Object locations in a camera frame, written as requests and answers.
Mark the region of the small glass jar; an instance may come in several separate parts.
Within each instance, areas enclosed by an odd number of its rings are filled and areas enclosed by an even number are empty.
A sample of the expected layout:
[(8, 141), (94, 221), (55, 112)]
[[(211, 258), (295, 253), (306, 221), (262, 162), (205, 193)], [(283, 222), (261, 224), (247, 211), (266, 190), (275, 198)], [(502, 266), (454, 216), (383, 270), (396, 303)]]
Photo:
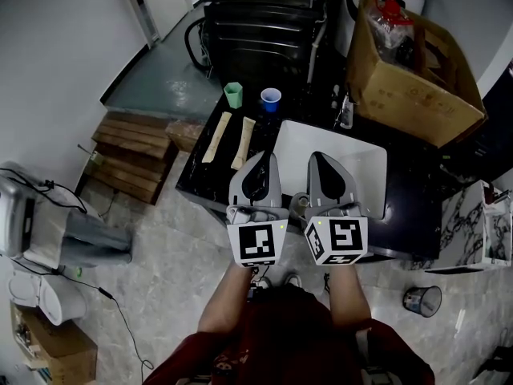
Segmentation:
[(305, 210), (309, 207), (309, 195), (299, 192), (292, 197), (290, 201), (290, 214), (294, 218), (300, 218), (305, 215)]

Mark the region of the beige tube packet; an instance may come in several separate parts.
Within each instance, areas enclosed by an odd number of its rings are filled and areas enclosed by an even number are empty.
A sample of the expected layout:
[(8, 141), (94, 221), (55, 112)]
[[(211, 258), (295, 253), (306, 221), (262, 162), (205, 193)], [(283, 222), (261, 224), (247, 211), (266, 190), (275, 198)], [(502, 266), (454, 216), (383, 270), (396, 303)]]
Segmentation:
[(256, 121), (248, 117), (243, 118), (242, 132), (239, 148), (231, 164), (232, 169), (239, 170), (245, 164), (248, 155), (248, 148), (252, 137), (253, 128)]
[(215, 155), (216, 155), (216, 151), (217, 151), (219, 143), (220, 143), (220, 140), (224, 134), (224, 130), (228, 126), (228, 122), (229, 122), (231, 116), (232, 116), (231, 112), (224, 111), (222, 113), (222, 116), (220, 117), (220, 120), (216, 126), (214, 133), (213, 133), (213, 136), (212, 136), (211, 142), (208, 146), (208, 149), (205, 152), (204, 157), (202, 159), (202, 162), (204, 164), (213, 162)]

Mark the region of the white marble pattern cabinet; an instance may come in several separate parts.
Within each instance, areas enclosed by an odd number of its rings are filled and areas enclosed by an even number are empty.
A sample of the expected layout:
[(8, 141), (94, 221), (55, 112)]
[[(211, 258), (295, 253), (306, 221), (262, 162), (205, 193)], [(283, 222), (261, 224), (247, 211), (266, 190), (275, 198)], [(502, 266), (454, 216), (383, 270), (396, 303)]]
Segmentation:
[(422, 265), (433, 274), (460, 274), (513, 265), (513, 192), (483, 180), (442, 203), (438, 258)]

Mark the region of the black louvred cabinet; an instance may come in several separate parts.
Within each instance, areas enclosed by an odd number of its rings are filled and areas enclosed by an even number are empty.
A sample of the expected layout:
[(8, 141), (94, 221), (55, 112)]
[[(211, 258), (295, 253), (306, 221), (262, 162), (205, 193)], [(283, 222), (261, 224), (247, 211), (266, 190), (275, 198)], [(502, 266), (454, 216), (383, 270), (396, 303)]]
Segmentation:
[(329, 0), (203, 0), (208, 57), (222, 84), (282, 91), (311, 84)]

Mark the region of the large open cardboard box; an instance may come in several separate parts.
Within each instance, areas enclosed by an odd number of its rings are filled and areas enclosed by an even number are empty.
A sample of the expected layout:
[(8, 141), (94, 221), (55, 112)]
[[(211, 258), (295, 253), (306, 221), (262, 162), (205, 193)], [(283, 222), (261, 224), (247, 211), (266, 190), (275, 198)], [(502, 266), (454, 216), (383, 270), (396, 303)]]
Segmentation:
[(441, 148), (482, 126), (488, 115), (463, 51), (449, 31), (407, 11), (414, 22), (415, 70), (385, 61), (361, 0), (349, 48), (346, 84), (357, 113)]

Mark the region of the person's right forearm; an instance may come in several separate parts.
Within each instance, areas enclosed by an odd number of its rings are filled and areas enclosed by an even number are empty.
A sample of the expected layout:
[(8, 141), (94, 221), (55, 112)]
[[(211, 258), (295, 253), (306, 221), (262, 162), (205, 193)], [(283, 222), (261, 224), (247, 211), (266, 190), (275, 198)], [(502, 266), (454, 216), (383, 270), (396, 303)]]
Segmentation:
[(371, 319), (370, 306), (354, 265), (329, 267), (329, 305), (335, 326), (352, 326)]

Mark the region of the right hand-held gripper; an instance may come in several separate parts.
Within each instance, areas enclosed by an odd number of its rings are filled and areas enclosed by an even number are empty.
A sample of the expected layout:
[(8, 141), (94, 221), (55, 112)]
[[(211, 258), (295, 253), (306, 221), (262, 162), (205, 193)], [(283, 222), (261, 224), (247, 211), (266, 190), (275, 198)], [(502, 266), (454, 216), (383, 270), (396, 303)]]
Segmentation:
[[(304, 230), (317, 265), (352, 265), (368, 253), (368, 218), (360, 213), (356, 182), (342, 164), (323, 152), (309, 158)], [(341, 205), (322, 206), (326, 199)]]

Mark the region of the brown wooden block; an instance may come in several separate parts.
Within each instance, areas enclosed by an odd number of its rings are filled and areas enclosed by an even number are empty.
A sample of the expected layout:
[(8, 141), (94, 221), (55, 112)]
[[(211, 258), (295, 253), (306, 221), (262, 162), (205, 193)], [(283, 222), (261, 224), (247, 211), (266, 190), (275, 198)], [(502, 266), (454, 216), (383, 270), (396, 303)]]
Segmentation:
[(196, 142), (203, 130), (203, 124), (173, 120), (168, 124), (165, 132), (180, 151), (190, 153), (196, 146)]

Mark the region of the small cardboard box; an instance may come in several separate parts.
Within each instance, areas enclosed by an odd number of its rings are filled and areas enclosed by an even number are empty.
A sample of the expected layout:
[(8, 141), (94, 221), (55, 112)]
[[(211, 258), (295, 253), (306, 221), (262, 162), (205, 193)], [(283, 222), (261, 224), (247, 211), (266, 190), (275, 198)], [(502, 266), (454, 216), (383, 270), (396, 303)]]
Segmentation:
[(41, 310), (10, 306), (14, 341), (41, 385), (92, 385), (97, 345), (72, 321), (53, 325)]

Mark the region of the grey pedestal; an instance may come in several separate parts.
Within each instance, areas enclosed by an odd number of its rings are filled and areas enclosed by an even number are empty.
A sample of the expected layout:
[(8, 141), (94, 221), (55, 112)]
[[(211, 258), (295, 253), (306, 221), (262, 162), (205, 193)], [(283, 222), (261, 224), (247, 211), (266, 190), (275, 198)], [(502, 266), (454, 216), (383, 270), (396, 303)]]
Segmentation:
[(132, 260), (128, 229), (107, 225), (97, 210), (61, 188), (37, 196), (26, 257), (44, 265), (92, 268)]

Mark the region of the person's left forearm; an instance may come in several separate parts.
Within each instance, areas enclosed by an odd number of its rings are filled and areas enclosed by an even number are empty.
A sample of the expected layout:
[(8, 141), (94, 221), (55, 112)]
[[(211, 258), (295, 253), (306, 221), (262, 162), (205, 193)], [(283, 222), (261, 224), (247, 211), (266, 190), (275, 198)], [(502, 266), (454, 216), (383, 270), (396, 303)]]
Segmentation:
[(198, 323), (198, 332), (228, 334), (240, 321), (252, 280), (250, 268), (231, 262)]

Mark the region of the wooden plank pallet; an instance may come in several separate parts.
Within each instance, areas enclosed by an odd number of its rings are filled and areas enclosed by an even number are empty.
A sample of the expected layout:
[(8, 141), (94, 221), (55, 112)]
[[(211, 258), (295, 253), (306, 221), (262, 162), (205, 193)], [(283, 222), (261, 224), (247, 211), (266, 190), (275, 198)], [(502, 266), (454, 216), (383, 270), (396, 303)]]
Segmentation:
[(169, 121), (149, 115), (108, 111), (92, 136), (103, 156), (84, 172), (105, 185), (155, 205), (179, 149), (167, 136)]

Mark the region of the white sink basin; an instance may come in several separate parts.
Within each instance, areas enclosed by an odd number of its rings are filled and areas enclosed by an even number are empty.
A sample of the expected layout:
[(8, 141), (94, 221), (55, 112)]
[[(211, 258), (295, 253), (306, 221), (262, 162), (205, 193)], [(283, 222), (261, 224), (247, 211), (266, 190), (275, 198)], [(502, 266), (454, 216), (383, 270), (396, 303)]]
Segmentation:
[(387, 152), (384, 148), (307, 124), (284, 120), (273, 153), (277, 158), (281, 191), (293, 196), (307, 190), (307, 166), (313, 152), (340, 163), (356, 182), (357, 200), (366, 217), (385, 213)]

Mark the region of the blue plastic cup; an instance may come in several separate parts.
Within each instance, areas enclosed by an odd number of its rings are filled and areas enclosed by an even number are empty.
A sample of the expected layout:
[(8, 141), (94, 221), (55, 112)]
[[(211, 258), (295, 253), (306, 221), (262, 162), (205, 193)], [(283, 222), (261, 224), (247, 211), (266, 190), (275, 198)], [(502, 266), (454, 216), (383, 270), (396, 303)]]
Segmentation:
[(281, 101), (281, 92), (273, 87), (261, 92), (261, 101), (266, 112), (276, 112)]

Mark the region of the person's red shirt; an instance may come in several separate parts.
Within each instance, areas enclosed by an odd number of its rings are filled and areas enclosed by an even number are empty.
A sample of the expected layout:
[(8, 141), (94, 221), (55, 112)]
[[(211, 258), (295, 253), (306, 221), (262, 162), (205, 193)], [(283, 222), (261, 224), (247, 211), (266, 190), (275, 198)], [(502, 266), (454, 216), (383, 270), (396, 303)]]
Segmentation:
[(189, 335), (143, 385), (206, 376), (212, 385), (434, 385), (430, 366), (374, 319), (336, 327), (312, 294), (295, 286), (249, 302), (229, 334)]

